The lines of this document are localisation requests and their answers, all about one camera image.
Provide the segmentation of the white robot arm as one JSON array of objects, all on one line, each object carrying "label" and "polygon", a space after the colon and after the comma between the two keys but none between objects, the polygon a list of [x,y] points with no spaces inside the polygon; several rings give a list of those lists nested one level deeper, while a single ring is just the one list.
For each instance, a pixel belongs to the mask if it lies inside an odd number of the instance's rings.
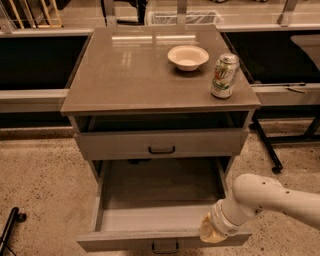
[{"label": "white robot arm", "polygon": [[275,211],[320,229],[320,195],[285,188],[276,179],[239,175],[232,191],[214,203],[200,225],[200,239],[219,243],[238,235],[241,226],[265,211]]}]

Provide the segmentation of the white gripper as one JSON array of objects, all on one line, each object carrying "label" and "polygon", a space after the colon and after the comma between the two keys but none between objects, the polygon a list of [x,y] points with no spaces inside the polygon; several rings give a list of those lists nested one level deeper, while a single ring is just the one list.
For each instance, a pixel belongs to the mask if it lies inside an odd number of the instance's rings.
[{"label": "white gripper", "polygon": [[239,228],[232,224],[223,213],[220,199],[213,204],[210,214],[207,213],[200,225],[200,239],[206,243],[220,243],[226,237],[235,236]]}]

